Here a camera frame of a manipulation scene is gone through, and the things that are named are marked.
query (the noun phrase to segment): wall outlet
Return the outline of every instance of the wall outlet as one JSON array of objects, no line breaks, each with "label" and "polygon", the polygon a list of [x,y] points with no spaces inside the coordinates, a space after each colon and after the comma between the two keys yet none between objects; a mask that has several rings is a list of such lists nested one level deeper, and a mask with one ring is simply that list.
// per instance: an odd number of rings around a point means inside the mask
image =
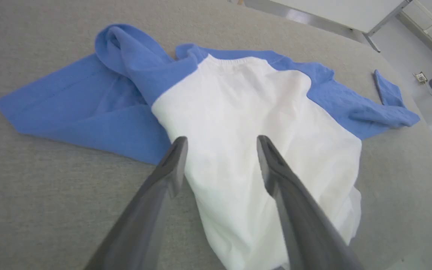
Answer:
[{"label": "wall outlet", "polygon": [[416,80],[418,80],[418,83],[420,83],[420,84],[425,84],[428,81],[428,79],[426,78],[426,76],[423,72],[419,72],[418,74],[413,73],[413,75],[416,78]]}]

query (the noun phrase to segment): clothing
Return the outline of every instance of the clothing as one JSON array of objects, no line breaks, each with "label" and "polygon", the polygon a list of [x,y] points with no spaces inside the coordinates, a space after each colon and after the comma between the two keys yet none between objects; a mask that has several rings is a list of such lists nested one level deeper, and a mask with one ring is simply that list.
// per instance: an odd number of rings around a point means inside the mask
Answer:
[{"label": "clothing", "polygon": [[184,135],[186,177],[209,241],[229,270],[273,269],[288,255],[266,193],[256,138],[267,135],[343,238],[355,235],[361,140],[411,126],[399,89],[376,71],[383,105],[355,94],[319,63],[273,51],[194,44],[170,58],[130,25],[110,25],[96,53],[0,99],[21,133],[156,164]]}]

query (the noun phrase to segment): blue shirt sleeve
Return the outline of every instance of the blue shirt sleeve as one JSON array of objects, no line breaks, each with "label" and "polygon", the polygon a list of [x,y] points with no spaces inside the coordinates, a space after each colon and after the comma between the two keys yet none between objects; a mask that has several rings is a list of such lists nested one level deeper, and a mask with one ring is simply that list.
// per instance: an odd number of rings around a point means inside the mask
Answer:
[{"label": "blue shirt sleeve", "polygon": [[307,97],[327,111],[341,126],[356,137],[366,138],[389,128],[413,126],[420,118],[403,104],[399,87],[374,72],[382,104],[360,96],[334,80],[334,71],[319,63],[295,63],[284,57],[272,63],[277,70],[299,70],[312,82]]},{"label": "blue shirt sleeve", "polygon": [[170,140],[151,104],[197,62],[176,63],[125,24],[103,29],[94,47],[95,54],[2,97],[1,112],[23,134],[157,164]]}]

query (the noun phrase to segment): gray table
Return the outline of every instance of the gray table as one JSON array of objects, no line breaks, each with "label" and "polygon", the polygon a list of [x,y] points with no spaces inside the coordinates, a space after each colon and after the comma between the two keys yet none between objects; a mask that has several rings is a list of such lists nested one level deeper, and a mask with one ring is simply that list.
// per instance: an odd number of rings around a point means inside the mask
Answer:
[{"label": "gray table", "polygon": [[[195,42],[271,49],[317,61],[379,102],[371,73],[398,83],[370,47],[223,0],[0,0],[0,97],[93,52],[107,24],[137,26],[173,53]],[[419,113],[403,89],[409,109]],[[152,166],[92,149],[21,135],[0,114],[0,269],[80,269]],[[421,121],[363,143],[362,221],[351,247],[384,269],[432,232],[432,135]],[[221,270],[185,184],[166,227],[161,269]]]}]

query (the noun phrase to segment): table surface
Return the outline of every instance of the table surface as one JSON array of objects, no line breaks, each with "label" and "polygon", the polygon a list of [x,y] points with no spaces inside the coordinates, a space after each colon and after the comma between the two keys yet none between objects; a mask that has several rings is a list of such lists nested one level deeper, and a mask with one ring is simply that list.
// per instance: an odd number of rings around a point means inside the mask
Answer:
[{"label": "table surface", "polygon": [[401,0],[270,0],[350,29],[369,33]]}]

